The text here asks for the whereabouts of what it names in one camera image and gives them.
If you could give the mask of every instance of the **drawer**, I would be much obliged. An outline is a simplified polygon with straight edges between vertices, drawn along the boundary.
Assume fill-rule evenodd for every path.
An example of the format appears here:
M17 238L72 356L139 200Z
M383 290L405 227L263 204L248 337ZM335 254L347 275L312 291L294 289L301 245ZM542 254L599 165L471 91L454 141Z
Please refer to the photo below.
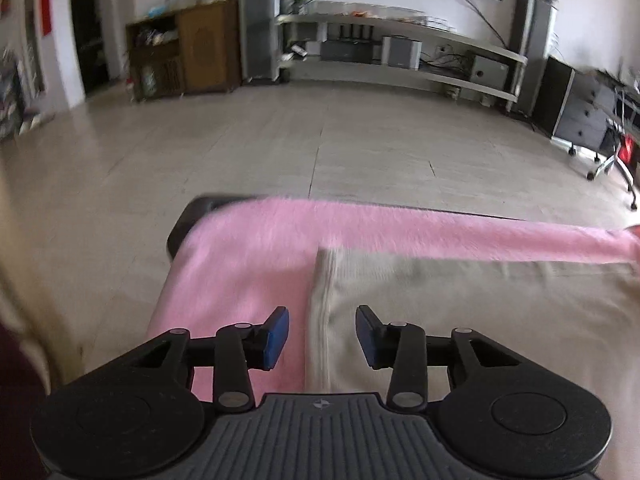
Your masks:
M597 152L600 149L606 131L607 127L604 123L602 126L595 128L563 114L556 130L556 137L568 140L576 146L584 146Z
M162 62L180 56L180 43L170 41L156 46L138 46L129 51L129 62L132 65L144 65L150 62Z
M607 110L613 110L616 103L615 94L611 88L604 86L594 76L581 73L575 74L571 95L583 101L596 102Z
M607 127L607 114L603 110L594 107L592 104L574 95L569 95L562 116L566 116L591 128L598 129L603 127L606 129Z

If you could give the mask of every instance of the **doorway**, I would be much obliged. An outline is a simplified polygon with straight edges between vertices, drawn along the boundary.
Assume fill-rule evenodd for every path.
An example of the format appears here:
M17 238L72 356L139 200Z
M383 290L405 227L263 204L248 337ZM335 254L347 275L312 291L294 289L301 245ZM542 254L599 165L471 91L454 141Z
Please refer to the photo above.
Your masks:
M98 0L71 0L71 16L84 93L91 94L109 82Z

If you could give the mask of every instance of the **speaker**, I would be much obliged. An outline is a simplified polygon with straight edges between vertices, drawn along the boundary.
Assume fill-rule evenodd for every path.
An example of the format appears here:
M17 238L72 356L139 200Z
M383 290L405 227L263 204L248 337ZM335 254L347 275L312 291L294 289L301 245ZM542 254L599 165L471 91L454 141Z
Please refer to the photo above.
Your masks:
M240 0L242 78L268 82L278 78L278 32L275 17L280 0Z
M495 88L496 90L504 90L508 74L509 67L504 63L482 56L475 56L469 81Z
M421 41L398 38L397 36L383 36L381 64L418 70L421 51Z
M516 0L509 50L526 56L529 62L514 109L527 117L533 113L546 60L551 54L557 15L558 10L542 0Z

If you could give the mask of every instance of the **pink towel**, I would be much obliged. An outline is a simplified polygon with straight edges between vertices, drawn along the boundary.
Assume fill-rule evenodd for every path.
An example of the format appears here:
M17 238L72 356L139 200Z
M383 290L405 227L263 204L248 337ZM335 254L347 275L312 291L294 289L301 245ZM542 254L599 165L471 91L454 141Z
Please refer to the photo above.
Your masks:
M251 371L256 399L302 392L308 298L318 248L347 247L464 260L636 262L632 230L607 231L374 205L269 198L203 218L169 272L149 338L176 327L211 336L236 322L290 311L289 339L271 372ZM212 372L197 370L193 392L211 400Z

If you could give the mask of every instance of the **beige cloth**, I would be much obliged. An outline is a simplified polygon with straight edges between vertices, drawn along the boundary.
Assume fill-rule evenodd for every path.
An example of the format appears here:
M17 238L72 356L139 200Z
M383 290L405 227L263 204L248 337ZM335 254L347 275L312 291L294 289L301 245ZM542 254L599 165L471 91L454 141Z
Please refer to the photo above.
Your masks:
M614 436L598 474L640 479L640 280L632 264L420 260L321 251L308 320L306 390L377 391L390 370L367 367L354 329L368 304L383 323L449 336L470 327L580 384L609 409ZM430 368L430 400L449 391Z
M0 322L18 336L45 387L53 390L82 375L79 348L35 271L1 170L0 291Z

